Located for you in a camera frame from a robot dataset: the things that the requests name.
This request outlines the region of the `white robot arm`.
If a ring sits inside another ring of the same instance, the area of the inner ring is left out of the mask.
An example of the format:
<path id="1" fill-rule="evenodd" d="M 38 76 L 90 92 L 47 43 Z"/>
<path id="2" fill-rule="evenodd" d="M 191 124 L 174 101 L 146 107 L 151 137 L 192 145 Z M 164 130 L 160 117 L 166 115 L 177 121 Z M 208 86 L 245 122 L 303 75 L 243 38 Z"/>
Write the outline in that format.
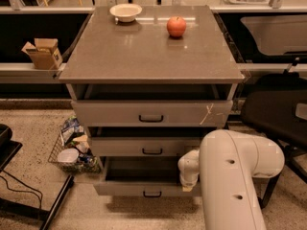
<path id="1" fill-rule="evenodd" d="M 219 129 L 177 163 L 184 192 L 201 185 L 205 230 L 267 230 L 253 180 L 273 178 L 284 167 L 272 140 Z"/>

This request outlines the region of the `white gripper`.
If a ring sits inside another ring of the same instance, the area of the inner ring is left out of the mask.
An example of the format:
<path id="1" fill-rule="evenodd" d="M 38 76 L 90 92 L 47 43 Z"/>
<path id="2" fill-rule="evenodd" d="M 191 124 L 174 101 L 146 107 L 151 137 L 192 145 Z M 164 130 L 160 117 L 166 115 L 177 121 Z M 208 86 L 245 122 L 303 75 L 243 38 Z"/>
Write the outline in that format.
<path id="1" fill-rule="evenodd" d="M 179 180 L 184 193 L 192 192 L 196 186 L 200 174 L 200 151 L 192 149 L 184 154 L 177 162 Z"/>

